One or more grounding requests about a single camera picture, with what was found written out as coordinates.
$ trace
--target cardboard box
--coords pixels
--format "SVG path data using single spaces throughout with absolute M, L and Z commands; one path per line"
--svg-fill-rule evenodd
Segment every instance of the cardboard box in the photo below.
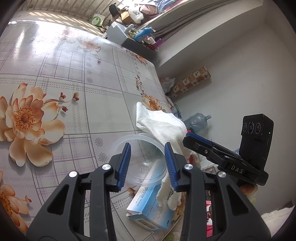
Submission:
M 156 195 L 160 185 L 140 187 L 126 209 L 130 213 L 126 215 L 127 217 L 152 232 L 159 232 L 170 228 L 175 212 L 169 209 L 167 204 L 163 205 L 163 207 L 158 206 Z M 171 189 L 168 199 L 172 194 L 173 190 Z
M 121 20 L 122 22 L 124 22 L 127 25 L 130 25 L 131 23 L 134 25 L 137 25 L 134 20 L 130 17 L 128 11 L 124 11 L 123 13 L 121 13 Z

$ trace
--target shopping bag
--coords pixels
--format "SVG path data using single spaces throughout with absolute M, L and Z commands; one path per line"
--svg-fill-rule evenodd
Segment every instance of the shopping bag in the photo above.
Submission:
M 99 11 L 97 14 L 94 14 L 94 16 L 91 18 L 91 24 L 97 27 L 102 26 L 104 19 L 105 19 L 105 16 L 103 15 L 103 12 Z

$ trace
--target metal screw head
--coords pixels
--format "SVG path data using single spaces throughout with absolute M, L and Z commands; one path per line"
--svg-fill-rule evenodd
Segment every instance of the metal screw head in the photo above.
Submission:
M 219 177 L 226 177 L 226 173 L 225 172 L 218 172 L 218 176 Z
M 104 164 L 102 165 L 102 169 L 104 170 L 109 170 L 111 168 L 111 165 L 110 164 Z
M 77 172 L 76 171 L 71 171 L 69 173 L 69 177 L 76 177 L 77 176 Z
M 185 164 L 184 165 L 184 168 L 187 169 L 187 170 L 191 170 L 193 168 L 193 165 L 191 165 L 191 164 Z

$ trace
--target floral tablecloth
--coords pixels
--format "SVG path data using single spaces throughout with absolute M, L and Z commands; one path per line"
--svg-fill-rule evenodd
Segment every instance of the floral tablecloth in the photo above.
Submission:
M 138 134 L 137 102 L 170 112 L 152 63 L 55 23 L 9 23 L 0 38 L 0 84 L 0 201 L 22 232 L 65 175 L 108 163 L 116 139 Z M 151 233 L 126 217 L 128 187 L 111 193 L 117 239 L 161 240 L 168 230 Z

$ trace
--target blue spray bottle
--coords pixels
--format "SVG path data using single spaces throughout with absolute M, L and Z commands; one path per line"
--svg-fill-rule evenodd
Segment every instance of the blue spray bottle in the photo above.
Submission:
M 153 29 L 150 28 L 144 28 L 144 30 L 140 33 L 138 33 L 135 37 L 134 40 L 137 42 L 142 42 L 147 36 L 149 36 L 153 32 Z

